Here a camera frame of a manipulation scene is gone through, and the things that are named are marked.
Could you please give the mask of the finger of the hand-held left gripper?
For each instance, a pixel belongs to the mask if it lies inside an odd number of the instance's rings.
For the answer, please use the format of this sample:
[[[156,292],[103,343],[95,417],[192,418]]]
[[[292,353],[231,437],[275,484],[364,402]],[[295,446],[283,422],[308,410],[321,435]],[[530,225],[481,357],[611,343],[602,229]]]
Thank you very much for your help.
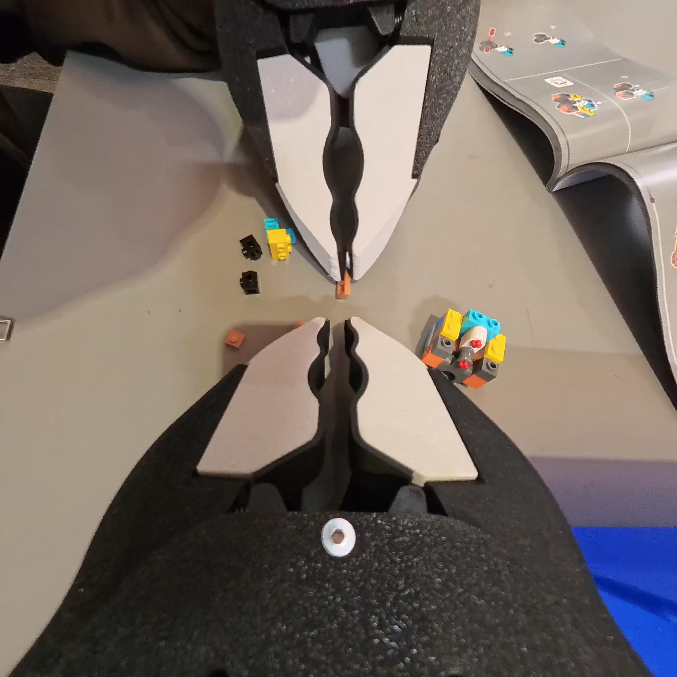
[[[334,281],[341,267],[330,216],[324,155],[334,131],[333,90],[291,54],[257,60],[276,170],[276,188],[306,246]]]
[[[355,194],[354,280],[380,256],[415,189],[413,164],[430,58],[430,45],[394,45],[382,50],[355,81],[352,122],[363,168]]]

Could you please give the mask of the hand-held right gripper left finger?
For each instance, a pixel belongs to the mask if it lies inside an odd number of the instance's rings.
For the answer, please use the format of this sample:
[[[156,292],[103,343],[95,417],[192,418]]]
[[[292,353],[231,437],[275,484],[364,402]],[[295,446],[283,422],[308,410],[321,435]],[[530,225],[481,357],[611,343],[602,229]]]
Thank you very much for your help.
[[[322,439],[319,391],[329,334],[329,321],[315,317],[249,361],[198,463],[199,475],[263,478],[309,453],[309,464],[292,473],[300,481],[317,476],[322,448],[313,449]]]

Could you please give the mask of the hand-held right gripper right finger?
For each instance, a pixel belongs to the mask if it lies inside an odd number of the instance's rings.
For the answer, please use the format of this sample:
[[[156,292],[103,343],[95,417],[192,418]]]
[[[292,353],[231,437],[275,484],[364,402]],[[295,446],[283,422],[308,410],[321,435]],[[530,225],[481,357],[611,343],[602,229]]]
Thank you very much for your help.
[[[476,480],[478,470],[424,363],[359,317],[344,329],[357,467],[413,484]]]

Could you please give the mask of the multicoloured toy brick assembly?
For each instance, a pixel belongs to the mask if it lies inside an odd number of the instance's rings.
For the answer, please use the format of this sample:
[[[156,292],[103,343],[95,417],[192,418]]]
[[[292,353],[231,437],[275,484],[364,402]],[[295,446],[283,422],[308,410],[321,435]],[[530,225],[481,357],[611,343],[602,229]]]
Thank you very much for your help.
[[[501,329],[498,319],[477,309],[447,309],[429,329],[420,359],[456,385],[480,389],[498,377],[504,362]]]

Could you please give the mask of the blue plastic bin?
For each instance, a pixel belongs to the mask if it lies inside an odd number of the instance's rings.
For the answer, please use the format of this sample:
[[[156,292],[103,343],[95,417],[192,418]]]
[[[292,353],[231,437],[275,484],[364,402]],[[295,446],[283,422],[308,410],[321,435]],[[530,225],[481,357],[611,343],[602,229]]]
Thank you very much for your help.
[[[654,676],[676,675],[676,528],[573,528],[598,591]]]

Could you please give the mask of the grey desk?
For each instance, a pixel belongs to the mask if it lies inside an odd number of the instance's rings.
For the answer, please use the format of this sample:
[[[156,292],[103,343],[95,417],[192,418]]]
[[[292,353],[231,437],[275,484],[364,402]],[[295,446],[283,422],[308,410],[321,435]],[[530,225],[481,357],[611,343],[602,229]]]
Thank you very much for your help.
[[[1,675],[60,605],[148,448],[297,320],[359,316],[417,346],[453,307],[498,318],[505,372],[470,397],[577,526],[676,524],[676,411],[577,230],[535,133],[467,79],[394,236],[335,300],[281,214],[223,83],[68,58],[1,262]],[[241,348],[224,345],[231,330]]]

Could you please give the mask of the grey instruction booklet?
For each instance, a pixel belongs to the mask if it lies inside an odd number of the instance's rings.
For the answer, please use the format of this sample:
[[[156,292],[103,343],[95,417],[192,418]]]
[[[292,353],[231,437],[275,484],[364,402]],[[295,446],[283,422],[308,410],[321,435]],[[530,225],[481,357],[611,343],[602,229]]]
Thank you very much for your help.
[[[676,404],[676,78],[599,41],[564,1],[483,1],[470,66],[551,147],[532,157]]]

